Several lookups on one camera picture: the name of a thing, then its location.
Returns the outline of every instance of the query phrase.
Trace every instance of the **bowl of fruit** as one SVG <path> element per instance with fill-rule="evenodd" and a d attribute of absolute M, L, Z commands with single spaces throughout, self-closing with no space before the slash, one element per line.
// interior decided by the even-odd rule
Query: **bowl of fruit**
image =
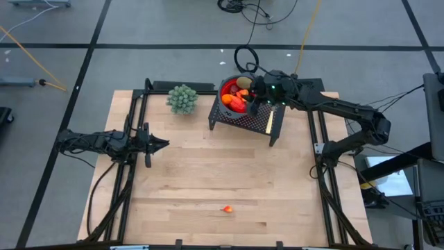
<path fill-rule="evenodd" d="M 241 76 L 253 80 L 248 74 L 231 76 L 222 81 L 217 94 L 219 109 L 223 115 L 231 119 L 237 119 L 247 115 L 247 101 L 242 98 L 242 96 L 248 95 L 248 90 L 242 89 L 236 84 L 237 79 Z"/>

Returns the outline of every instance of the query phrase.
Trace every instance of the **black floor stripe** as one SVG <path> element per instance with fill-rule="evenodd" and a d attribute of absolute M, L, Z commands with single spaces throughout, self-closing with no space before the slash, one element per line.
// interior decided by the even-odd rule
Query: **black floor stripe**
<path fill-rule="evenodd" d="M 105 21 L 106 15 L 108 13 L 108 9 L 110 7 L 111 0 L 106 0 L 103 5 L 99 20 L 96 25 L 96 29 L 94 30 L 94 34 L 92 36 L 91 42 L 89 44 L 85 59 L 83 61 L 82 67 L 77 77 L 76 84 L 73 88 L 71 97 L 69 98 L 69 103 L 67 105 L 67 109 L 62 119 L 62 123 L 60 125 L 59 131 L 64 130 L 68 127 L 69 120 L 71 119 L 72 112 L 74 110 L 74 106 L 76 104 L 76 100 L 78 97 L 78 93 L 80 92 L 81 86 L 83 84 L 83 79 L 85 78 L 86 72 L 88 70 L 89 62 L 92 57 L 92 53 L 94 51 L 94 46 L 97 43 L 99 38 L 103 22 Z M 29 209 L 28 215 L 26 216 L 25 223 L 23 225 L 22 231 L 20 233 L 19 239 L 17 241 L 17 248 L 25 247 L 28 242 L 29 235 L 31 234 L 31 230 L 33 228 L 35 218 L 37 217 L 40 205 L 42 204 L 42 200 L 44 197 L 44 193 L 46 192 L 46 188 L 48 186 L 49 179 L 51 178 L 51 174 L 54 169 L 54 165 L 56 163 L 58 152 L 55 150 L 53 146 L 51 150 L 51 154 L 49 155 L 48 162 L 46 163 L 46 167 L 44 168 L 42 178 L 40 179 L 40 183 L 38 185 L 37 191 L 34 196 L 34 200 Z"/>
<path fill-rule="evenodd" d="M 402 4 L 404 5 L 405 10 L 407 11 L 410 22 L 413 25 L 413 28 L 415 29 L 416 35 L 418 36 L 418 39 L 421 42 L 422 47 L 424 48 L 425 55 L 427 56 L 427 59 L 429 61 L 430 66 L 432 67 L 433 72 L 440 72 L 441 69 L 438 66 L 438 63 L 436 62 L 436 59 L 433 56 L 433 53 L 429 48 L 429 44 L 427 43 L 427 40 L 425 39 L 424 33 L 421 30 L 421 27 L 419 27 L 418 20 L 416 20 L 415 14 L 413 13 L 413 11 L 411 9 L 410 3 L 407 0 L 402 0 Z"/>
<path fill-rule="evenodd" d="M 22 43 L 27 49 L 88 49 L 89 44 L 46 44 L 46 43 Z M 0 43 L 0 48 L 15 49 L 15 43 Z"/>
<path fill-rule="evenodd" d="M 23 43 L 29 49 L 88 49 L 89 44 Z M 96 44 L 95 49 L 236 49 L 240 44 Z M 299 50 L 301 45 L 250 44 L 254 49 Z M 0 48 L 18 48 L 16 44 L 0 44 Z M 431 50 L 443 50 L 433 47 Z M 305 45 L 308 51 L 422 51 L 422 46 L 368 46 L 368 45 Z"/>
<path fill-rule="evenodd" d="M 236 49 L 241 44 L 97 44 L 97 49 Z M 253 49 L 299 50 L 301 45 L 250 44 Z M 421 51 L 421 46 L 305 45 L 315 51 Z"/>

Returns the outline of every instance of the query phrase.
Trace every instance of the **floor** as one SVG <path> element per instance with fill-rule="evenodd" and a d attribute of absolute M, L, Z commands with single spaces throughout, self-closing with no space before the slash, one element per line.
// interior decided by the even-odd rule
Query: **floor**
<path fill-rule="evenodd" d="M 261 7 L 279 19 L 293 4 L 263 0 Z M 259 48 L 262 67 L 294 70 L 315 5 L 299 0 L 272 30 L 255 28 L 251 44 Z M 0 25 L 8 29 L 45 8 L 0 1 Z M 323 1 L 299 76 L 320 77 L 327 90 L 359 103 L 421 85 L 422 75 L 432 72 L 431 58 L 444 67 L 444 27 L 438 25 L 443 8 L 440 0 Z M 254 18 L 255 13 L 246 14 Z M 146 77 L 218 85 L 238 73 L 233 51 L 248 40 L 251 28 L 242 15 L 220 11 L 216 1 L 72 0 L 71 8 L 51 10 L 14 30 L 12 35 L 68 92 L 48 86 L 1 88 L 0 106 L 11 107 L 16 120 L 0 141 L 0 249 L 16 246 L 42 176 L 50 179 L 26 246 L 76 240 L 93 169 L 61 155 L 51 164 L 60 127 L 102 131 L 113 91 L 141 88 Z M 243 52 L 239 57 L 241 64 L 252 60 Z M 0 75 L 51 79 L 8 38 L 0 43 Z M 392 122 L 389 146 L 408 150 L 429 140 L 422 91 L 385 114 Z M 95 163 L 96 154 L 82 157 Z M 381 211 L 368 211 L 368 217 L 375 243 L 400 248 L 413 242 L 410 221 Z M 403 233 L 394 235 L 398 229 Z"/>

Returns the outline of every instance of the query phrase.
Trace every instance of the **metal stand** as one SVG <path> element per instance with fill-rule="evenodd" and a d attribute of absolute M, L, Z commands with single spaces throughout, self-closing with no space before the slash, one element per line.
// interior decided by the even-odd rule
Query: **metal stand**
<path fill-rule="evenodd" d="M 46 4 L 43 0 L 8 0 L 9 3 L 12 3 L 14 6 L 18 6 L 20 4 Z M 51 4 L 64 4 L 67 8 L 71 7 L 71 0 L 48 0 Z"/>
<path fill-rule="evenodd" d="M 283 106 L 276 108 L 273 113 L 271 131 L 270 133 L 267 133 L 266 127 L 272 108 L 273 107 L 271 105 L 261 105 L 256 117 L 246 115 L 237 119 L 231 119 L 222 114 L 221 110 L 219 109 L 219 100 L 216 97 L 214 98 L 214 103 L 211 108 L 210 115 L 208 115 L 210 130 L 214 129 L 214 125 L 216 124 L 216 122 L 236 126 L 238 128 L 243 128 L 256 133 L 261 133 L 262 135 L 270 136 L 271 139 L 268 145 L 272 147 L 275 144 L 276 140 L 279 138 L 282 121 L 284 119 L 285 107 Z"/>

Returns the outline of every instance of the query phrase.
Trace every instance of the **wires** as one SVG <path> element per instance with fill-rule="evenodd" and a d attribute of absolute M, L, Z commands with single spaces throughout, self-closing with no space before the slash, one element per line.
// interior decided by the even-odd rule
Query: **wires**
<path fill-rule="evenodd" d="M 253 21 L 253 22 L 252 22 L 251 20 L 249 20 L 249 18 L 248 18 L 247 16 L 245 16 L 244 9 L 245 9 L 247 6 L 255 6 L 255 4 L 252 4 L 252 3 L 247 3 L 247 4 L 245 4 L 245 5 L 244 5 L 244 8 L 243 8 L 242 11 L 241 11 L 241 13 L 242 13 L 242 15 L 244 16 L 244 18 L 247 19 L 247 21 L 249 21 L 251 24 L 265 25 L 265 26 L 266 26 L 266 29 L 268 29 L 268 30 L 270 31 L 270 30 L 273 29 L 273 25 L 274 25 L 274 24 L 280 23 L 280 22 L 284 21 L 287 17 L 289 17 L 289 16 L 291 15 L 291 13 L 293 13 L 294 8 L 296 7 L 297 4 L 298 4 L 298 0 L 295 0 L 295 2 L 294 2 L 294 4 L 293 4 L 293 7 L 291 8 L 290 12 L 289 12 L 285 17 L 283 17 L 282 19 L 279 19 L 279 20 L 274 21 L 274 22 L 271 21 L 271 16 L 270 16 L 267 12 L 265 12 L 262 8 L 261 8 L 261 10 L 262 10 L 262 12 L 263 12 L 264 14 L 260 14 L 260 15 L 261 15 L 263 18 L 266 18 L 266 20 L 267 20 L 266 23 L 257 23 L 257 22 L 256 22 L 256 19 L 255 19 L 255 21 Z"/>
<path fill-rule="evenodd" d="M 86 164 L 88 164 L 90 167 L 92 167 L 92 168 L 96 168 L 95 166 L 93 166 L 91 163 L 89 163 L 89 162 L 87 162 L 86 160 L 83 160 L 82 158 L 79 158 L 79 157 L 76 157 L 76 156 L 70 156 L 69 154 L 65 154 L 65 153 L 63 153 L 63 152 L 60 152 L 62 155 L 64 155 L 64 156 L 68 156 L 68 157 L 71 157 L 71 158 L 74 158 L 74 159 L 77 159 L 77 160 L 81 160 L 81 161 L 83 161 L 84 163 L 86 163 Z"/>
<path fill-rule="evenodd" d="M 97 186 L 99 185 L 100 181 L 103 177 L 116 165 L 116 162 L 113 162 L 105 171 L 104 173 L 97 179 L 96 183 L 94 184 L 94 187 L 91 190 L 91 194 L 89 195 L 89 203 L 88 203 L 88 211 L 86 215 L 86 231 L 88 233 L 88 236 L 91 235 L 91 209 L 92 209 L 92 198 L 94 196 L 94 192 L 96 191 Z"/>
<path fill-rule="evenodd" d="M 313 15 L 311 16 L 310 24 L 308 25 L 307 30 L 305 31 L 304 38 L 302 39 L 302 45 L 300 46 L 300 51 L 299 51 L 298 64 L 296 65 L 296 68 L 294 70 L 294 74 L 298 73 L 300 63 L 302 62 L 302 55 L 304 53 L 305 42 L 306 42 L 306 40 L 308 38 L 308 34 L 309 34 L 310 30 L 311 30 L 311 27 L 313 26 L 314 20 L 315 20 L 317 14 L 318 14 L 319 6 L 321 6 L 321 2 L 322 2 L 322 0 L 318 0 L 318 3 L 316 4 L 316 8 L 314 9 Z"/>
<path fill-rule="evenodd" d="M 386 197 L 386 195 L 385 195 L 383 192 L 379 191 L 379 190 L 378 190 L 378 189 L 377 189 L 372 183 L 370 183 L 369 181 L 367 181 L 367 179 L 361 174 L 361 172 L 360 172 L 358 169 L 356 169 L 356 167 L 353 167 L 352 165 L 350 165 L 350 164 L 348 164 L 348 163 L 346 163 L 346 162 L 343 162 L 343 161 L 338 161 L 338 163 L 341 163 L 341 164 L 345 165 L 346 167 L 349 167 L 349 168 L 353 169 L 353 170 L 359 175 L 359 177 L 360 177 L 364 182 L 366 182 L 367 184 L 369 184 L 369 186 L 371 186 L 372 189 L 374 189 L 374 191 L 376 191 L 379 195 L 381 195 L 381 196 L 382 196 L 384 199 L 386 199 L 387 201 L 391 202 L 393 205 L 397 206 L 398 208 L 401 208 L 402 210 L 404 210 L 404 211 L 407 212 L 408 214 L 414 216 L 416 219 L 424 220 L 425 222 L 427 222 L 427 223 L 429 223 L 429 224 L 432 224 L 432 225 L 434 225 L 434 226 L 437 226 L 437 227 L 439 227 L 439 228 L 441 228 L 441 229 L 444 230 L 444 226 L 441 226 L 441 225 L 439 225 L 439 224 L 435 224 L 435 223 L 433 223 L 433 222 L 430 222 L 427 218 L 424 218 L 424 217 L 419 216 L 417 212 L 416 212 L 416 213 L 412 213 L 411 211 L 409 211 L 409 210 L 406 209 L 405 207 L 403 207 L 403 206 L 401 206 L 400 204 L 394 202 L 394 200 L 392 200 L 392 199 Z"/>
<path fill-rule="evenodd" d="M 256 10 L 255 22 L 253 23 L 253 27 L 251 28 L 250 39 L 248 39 L 248 42 L 247 42 L 246 45 L 249 45 L 249 44 L 250 44 L 250 42 L 251 42 L 251 37 L 253 36 L 253 33 L 255 32 L 255 26 L 256 26 L 257 14 L 259 13 L 259 9 L 261 8 L 260 5 L 261 5 L 261 0 L 259 0 L 259 1 L 257 2 L 257 10 Z"/>
<path fill-rule="evenodd" d="M 41 14 L 43 14 L 43 13 L 45 13 L 45 12 L 48 12 L 48 11 L 50 11 L 50 10 L 53 10 L 53 9 L 55 9 L 55 8 L 58 8 L 58 6 L 54 6 L 54 5 L 50 4 L 47 0 L 44 0 L 44 1 L 50 6 L 50 8 L 47 8 L 46 10 L 43 10 L 42 12 L 36 14 L 36 16 L 34 16 L 33 18 L 26 20 L 25 22 L 21 22 L 21 23 L 15 25 L 15 26 L 13 26 L 12 28 L 10 28 L 10 29 L 8 30 L 8 32 L 6 32 L 6 34 L 7 34 L 7 33 L 10 33 L 11 31 L 13 31 L 14 29 L 18 28 L 19 26 L 21 26 L 21 25 L 23 25 L 23 24 L 27 24 L 27 23 L 33 21 L 34 19 L 36 19 L 37 17 L 39 17 Z M 5 39 L 5 37 L 7 36 L 6 34 L 5 34 L 3 37 L 0 38 L 0 42 L 3 41 L 3 39 Z"/>
<path fill-rule="evenodd" d="M 377 109 L 380 109 L 380 108 L 382 108 L 382 107 L 388 105 L 385 109 L 383 109 L 383 111 L 381 111 L 381 113 L 384 113 L 386 110 L 388 110 L 391 106 L 393 106 L 396 102 L 398 102 L 399 100 L 401 100 L 403 97 L 405 97 L 405 96 L 407 96 L 408 94 L 412 93 L 413 91 L 415 91 L 415 90 L 419 90 L 420 88 L 423 88 L 423 87 L 424 87 L 424 85 L 421 85 L 421 86 L 415 87 L 414 89 L 412 89 L 412 90 L 410 90 L 410 91 L 404 93 L 402 96 L 397 97 L 397 98 L 394 98 L 394 99 L 391 100 L 390 102 L 385 103 L 384 105 L 381 105 L 381 106 L 378 107 Z"/>
<path fill-rule="evenodd" d="M 67 91 L 67 88 L 65 85 L 63 85 L 53 74 L 51 74 L 51 72 L 49 72 L 47 69 L 45 69 L 45 67 L 43 67 L 42 64 L 40 64 L 39 61 L 37 61 L 37 59 L 35 59 L 33 57 L 33 55 L 31 55 L 31 53 L 29 53 L 11 34 L 9 34 L 9 32 L 7 32 L 4 27 L 0 26 L 0 30 L 3 31 L 12 41 L 14 41 L 18 47 L 20 47 L 20 49 L 22 49 L 22 51 L 41 69 L 43 69 L 43 71 L 45 71 L 53 80 L 55 80 L 59 85 L 61 85 L 62 90 L 63 91 Z"/>
<path fill-rule="evenodd" d="M 228 4 L 227 4 L 226 8 L 224 8 L 222 6 L 222 2 L 223 2 L 223 0 L 218 0 L 217 1 L 217 6 L 221 10 L 223 10 L 225 12 L 228 12 L 228 13 L 241 13 L 244 16 L 244 18 L 247 21 L 249 21 L 251 24 L 253 24 L 253 25 L 265 25 L 266 29 L 270 31 L 270 30 L 273 29 L 273 25 L 274 24 L 277 24 L 277 23 L 280 23 L 280 22 L 284 21 L 286 18 L 288 18 L 291 15 L 291 13 L 294 11 L 294 9 L 296 7 L 296 4 L 298 3 L 298 0 L 295 0 L 295 3 L 293 4 L 293 7 L 291 8 L 289 13 L 285 17 L 283 17 L 282 19 L 279 19 L 277 21 L 274 21 L 274 22 L 271 21 L 272 17 L 262 7 L 260 7 L 259 4 L 257 4 L 257 5 L 253 4 L 253 3 L 244 4 L 244 3 L 241 2 L 241 0 L 228 0 Z M 259 10 L 256 10 L 255 7 L 257 7 L 259 10 L 261 10 L 262 13 L 258 13 Z M 244 13 L 245 9 L 250 9 L 250 10 L 256 11 L 256 17 L 255 17 L 254 21 L 250 20 L 245 15 L 245 13 Z M 265 23 L 257 22 L 257 15 L 261 15 L 263 18 L 265 18 L 266 22 Z"/>

